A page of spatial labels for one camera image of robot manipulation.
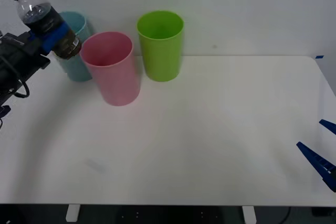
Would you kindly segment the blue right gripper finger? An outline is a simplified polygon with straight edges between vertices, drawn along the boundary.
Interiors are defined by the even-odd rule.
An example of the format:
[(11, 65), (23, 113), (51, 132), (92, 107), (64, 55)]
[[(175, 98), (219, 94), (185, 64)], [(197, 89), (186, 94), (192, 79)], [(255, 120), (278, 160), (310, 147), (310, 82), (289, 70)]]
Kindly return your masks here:
[(324, 183), (333, 192), (335, 192), (335, 165), (315, 153), (313, 150), (311, 150), (301, 142), (298, 142), (296, 146), (300, 149), (302, 154), (313, 166), (313, 168), (318, 172)]
[(326, 120), (320, 120), (319, 123), (332, 133), (336, 133), (336, 124)]

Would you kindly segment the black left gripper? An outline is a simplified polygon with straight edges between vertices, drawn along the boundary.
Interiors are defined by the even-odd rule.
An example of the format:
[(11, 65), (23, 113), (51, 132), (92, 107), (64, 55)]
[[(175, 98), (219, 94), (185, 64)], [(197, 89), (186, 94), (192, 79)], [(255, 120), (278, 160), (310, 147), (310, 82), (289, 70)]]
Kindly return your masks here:
[(56, 44), (66, 37), (70, 31), (67, 23), (62, 23), (55, 30), (37, 38), (32, 31), (24, 32), (21, 35), (7, 34), (7, 42), (15, 47), (14, 52), (19, 54), (17, 63), (19, 73), (25, 79), (31, 78), (38, 70), (45, 69), (50, 65), (45, 51), (52, 51)]

